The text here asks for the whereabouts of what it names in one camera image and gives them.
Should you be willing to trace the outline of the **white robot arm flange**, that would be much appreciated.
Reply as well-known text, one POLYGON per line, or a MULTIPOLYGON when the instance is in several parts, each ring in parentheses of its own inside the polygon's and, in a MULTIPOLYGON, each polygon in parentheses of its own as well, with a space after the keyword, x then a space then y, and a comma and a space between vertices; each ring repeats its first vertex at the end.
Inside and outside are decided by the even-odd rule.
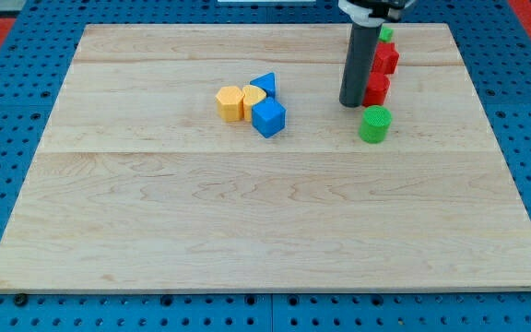
POLYGON ((384 22, 400 21, 417 2, 417 0, 338 0, 337 6, 353 23, 365 28, 374 28, 384 22))

